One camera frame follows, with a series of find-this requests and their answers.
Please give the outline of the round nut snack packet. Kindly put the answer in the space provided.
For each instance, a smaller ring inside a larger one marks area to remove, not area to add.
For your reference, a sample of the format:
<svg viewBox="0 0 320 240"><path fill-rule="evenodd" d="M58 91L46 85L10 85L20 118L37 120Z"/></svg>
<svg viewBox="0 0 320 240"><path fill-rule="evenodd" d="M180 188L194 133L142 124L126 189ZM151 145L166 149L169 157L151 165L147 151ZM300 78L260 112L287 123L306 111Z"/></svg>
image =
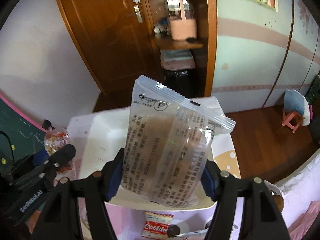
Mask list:
<svg viewBox="0 0 320 240"><path fill-rule="evenodd" d="M44 137L44 148L51 156L70 143L69 134L64 128L49 127Z"/></svg>

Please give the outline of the red white cookie packet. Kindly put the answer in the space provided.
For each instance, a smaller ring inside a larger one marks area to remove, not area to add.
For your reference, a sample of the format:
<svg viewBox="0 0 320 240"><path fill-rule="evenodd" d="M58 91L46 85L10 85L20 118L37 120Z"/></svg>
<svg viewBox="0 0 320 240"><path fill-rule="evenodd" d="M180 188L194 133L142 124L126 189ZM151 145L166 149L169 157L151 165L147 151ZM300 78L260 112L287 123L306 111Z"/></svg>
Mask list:
<svg viewBox="0 0 320 240"><path fill-rule="evenodd" d="M168 239L167 231L174 215L145 212L145 223L141 236L148 239Z"/></svg>

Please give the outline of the translucent brown cake packet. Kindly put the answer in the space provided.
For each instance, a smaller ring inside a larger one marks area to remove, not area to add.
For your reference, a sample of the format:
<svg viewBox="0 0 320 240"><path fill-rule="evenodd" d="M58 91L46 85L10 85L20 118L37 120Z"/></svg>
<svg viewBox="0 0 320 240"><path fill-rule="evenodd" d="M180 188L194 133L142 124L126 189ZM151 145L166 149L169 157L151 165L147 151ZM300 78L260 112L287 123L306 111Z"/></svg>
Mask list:
<svg viewBox="0 0 320 240"><path fill-rule="evenodd" d="M196 205L213 138L234 127L225 115L140 76L132 91L121 186L167 207Z"/></svg>

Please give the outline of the brown wooden chair knob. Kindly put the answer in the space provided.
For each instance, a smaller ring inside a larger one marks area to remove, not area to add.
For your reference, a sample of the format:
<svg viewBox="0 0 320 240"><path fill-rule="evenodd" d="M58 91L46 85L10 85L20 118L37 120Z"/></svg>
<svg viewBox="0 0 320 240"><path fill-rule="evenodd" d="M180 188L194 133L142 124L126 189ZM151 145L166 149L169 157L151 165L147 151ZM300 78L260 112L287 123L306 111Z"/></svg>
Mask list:
<svg viewBox="0 0 320 240"><path fill-rule="evenodd" d="M272 194L273 200L276 203L279 211L282 212L284 209L284 198L280 194L275 193L274 191L272 191L271 194Z"/></svg>

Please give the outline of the pink cartoon tablecloth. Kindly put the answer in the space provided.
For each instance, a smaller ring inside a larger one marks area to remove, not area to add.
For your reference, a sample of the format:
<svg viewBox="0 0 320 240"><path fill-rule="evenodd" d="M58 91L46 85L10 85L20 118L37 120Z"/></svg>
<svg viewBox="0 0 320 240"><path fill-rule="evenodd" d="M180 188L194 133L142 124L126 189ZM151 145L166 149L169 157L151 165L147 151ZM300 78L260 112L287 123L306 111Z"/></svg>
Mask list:
<svg viewBox="0 0 320 240"><path fill-rule="evenodd" d="M93 239L115 239L106 202L119 187L167 207L186 207L201 180L213 137L233 120L203 110L132 106L125 148L81 180L62 178L49 197L33 239L82 239L78 199L84 198Z"/></svg>

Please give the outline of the white plastic storage bin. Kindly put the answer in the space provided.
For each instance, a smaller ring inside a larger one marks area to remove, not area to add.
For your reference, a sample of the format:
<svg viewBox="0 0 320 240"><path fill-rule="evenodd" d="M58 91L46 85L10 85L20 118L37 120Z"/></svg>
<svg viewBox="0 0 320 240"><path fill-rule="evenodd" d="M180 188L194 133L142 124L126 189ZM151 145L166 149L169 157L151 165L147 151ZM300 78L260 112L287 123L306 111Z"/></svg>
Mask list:
<svg viewBox="0 0 320 240"><path fill-rule="evenodd" d="M124 150L120 185L110 204L146 211L214 205L201 177L222 133L208 114L147 95L131 107L73 117L67 131L80 179L101 171Z"/></svg>

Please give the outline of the small pink stool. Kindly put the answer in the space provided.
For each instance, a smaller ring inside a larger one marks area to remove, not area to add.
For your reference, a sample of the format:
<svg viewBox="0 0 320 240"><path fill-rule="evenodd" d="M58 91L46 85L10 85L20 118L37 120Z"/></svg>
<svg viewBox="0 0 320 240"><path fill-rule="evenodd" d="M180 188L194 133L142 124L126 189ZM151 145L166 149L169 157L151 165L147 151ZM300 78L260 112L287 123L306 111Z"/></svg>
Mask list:
<svg viewBox="0 0 320 240"><path fill-rule="evenodd" d="M283 120L281 122L281 125L283 127L290 128L292 133L295 133L299 126L302 124L302 116L296 111L287 112L285 111L285 109L283 109L282 113Z"/></svg>

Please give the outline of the folded towels stack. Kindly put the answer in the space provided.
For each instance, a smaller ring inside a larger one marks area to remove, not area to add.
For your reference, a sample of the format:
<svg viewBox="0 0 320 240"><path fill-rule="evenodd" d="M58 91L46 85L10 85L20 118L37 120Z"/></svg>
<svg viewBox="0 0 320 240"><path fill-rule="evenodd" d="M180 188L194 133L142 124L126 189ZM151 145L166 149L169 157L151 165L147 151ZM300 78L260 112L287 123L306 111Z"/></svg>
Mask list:
<svg viewBox="0 0 320 240"><path fill-rule="evenodd" d="M190 50L161 50L161 66L170 71L194 69L195 61Z"/></svg>

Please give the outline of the brown wooden door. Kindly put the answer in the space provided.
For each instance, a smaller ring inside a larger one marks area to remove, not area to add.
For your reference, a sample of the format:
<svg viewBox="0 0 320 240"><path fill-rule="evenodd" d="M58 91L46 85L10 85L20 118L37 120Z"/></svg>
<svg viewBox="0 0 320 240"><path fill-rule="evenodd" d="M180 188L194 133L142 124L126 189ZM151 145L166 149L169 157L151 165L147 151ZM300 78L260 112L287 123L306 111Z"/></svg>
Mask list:
<svg viewBox="0 0 320 240"><path fill-rule="evenodd" d="M139 23L133 0L56 0L67 30L100 91L131 90L146 75L163 80L140 0Z"/></svg>

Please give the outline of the pink storage basket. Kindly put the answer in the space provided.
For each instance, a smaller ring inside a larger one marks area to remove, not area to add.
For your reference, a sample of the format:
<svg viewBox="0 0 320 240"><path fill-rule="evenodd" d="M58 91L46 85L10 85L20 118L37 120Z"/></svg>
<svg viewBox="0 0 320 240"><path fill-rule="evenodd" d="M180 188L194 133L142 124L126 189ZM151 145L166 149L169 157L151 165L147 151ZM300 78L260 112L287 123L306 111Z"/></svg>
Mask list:
<svg viewBox="0 0 320 240"><path fill-rule="evenodd" d="M197 23L194 10L188 0L167 0L168 25L175 41L197 38Z"/></svg>

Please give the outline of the green chalkboard pink frame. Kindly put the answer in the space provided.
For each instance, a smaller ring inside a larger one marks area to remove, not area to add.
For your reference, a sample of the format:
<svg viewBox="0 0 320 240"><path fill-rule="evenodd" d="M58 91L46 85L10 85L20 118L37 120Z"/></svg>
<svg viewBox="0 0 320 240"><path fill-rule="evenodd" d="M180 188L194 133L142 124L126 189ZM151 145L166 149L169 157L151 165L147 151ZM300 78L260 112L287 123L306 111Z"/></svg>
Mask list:
<svg viewBox="0 0 320 240"><path fill-rule="evenodd" d="M44 149L46 131L1 95L1 172Z"/></svg>

